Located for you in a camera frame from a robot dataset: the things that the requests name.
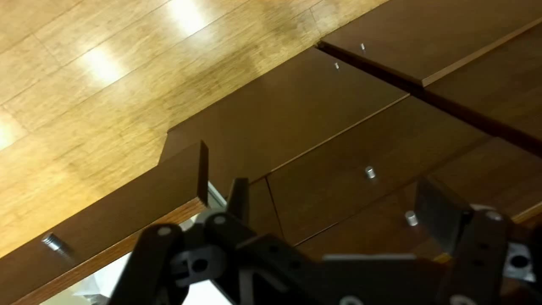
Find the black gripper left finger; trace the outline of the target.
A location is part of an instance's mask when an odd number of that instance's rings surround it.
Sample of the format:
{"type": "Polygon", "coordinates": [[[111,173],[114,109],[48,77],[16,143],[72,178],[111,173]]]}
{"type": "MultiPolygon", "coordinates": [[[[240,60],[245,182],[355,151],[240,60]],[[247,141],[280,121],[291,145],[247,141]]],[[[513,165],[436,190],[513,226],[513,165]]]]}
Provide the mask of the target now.
{"type": "Polygon", "coordinates": [[[231,190],[226,200],[226,212],[238,219],[240,222],[247,221],[248,216],[248,180],[235,178],[231,190]]]}

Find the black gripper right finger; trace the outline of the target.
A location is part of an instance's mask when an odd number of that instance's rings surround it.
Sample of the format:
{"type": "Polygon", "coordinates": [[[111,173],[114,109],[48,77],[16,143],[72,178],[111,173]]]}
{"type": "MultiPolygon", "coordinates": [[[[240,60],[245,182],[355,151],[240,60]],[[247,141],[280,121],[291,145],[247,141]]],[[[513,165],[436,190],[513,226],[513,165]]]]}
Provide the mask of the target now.
{"type": "Polygon", "coordinates": [[[414,216],[445,253],[455,253],[470,214],[470,206],[436,178],[416,184],[414,216]]]}

